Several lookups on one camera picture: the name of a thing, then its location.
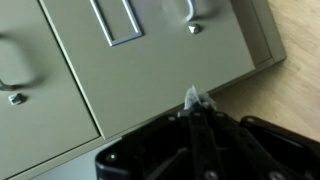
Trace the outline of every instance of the floor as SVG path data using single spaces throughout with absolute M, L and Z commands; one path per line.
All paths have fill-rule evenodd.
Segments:
M 236 119 L 255 115 L 320 141 L 320 4 L 269 0 L 288 58 L 213 95 Z

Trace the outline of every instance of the cabinet drawer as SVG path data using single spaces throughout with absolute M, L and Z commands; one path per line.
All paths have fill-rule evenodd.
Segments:
M 37 1 L 0 6 L 0 179 L 97 138 L 99 133 Z M 20 93 L 19 105 L 8 96 Z
M 196 1 L 190 22 L 180 0 L 40 2 L 104 137 L 181 104 L 191 85 L 209 91 L 254 70 L 226 0 Z

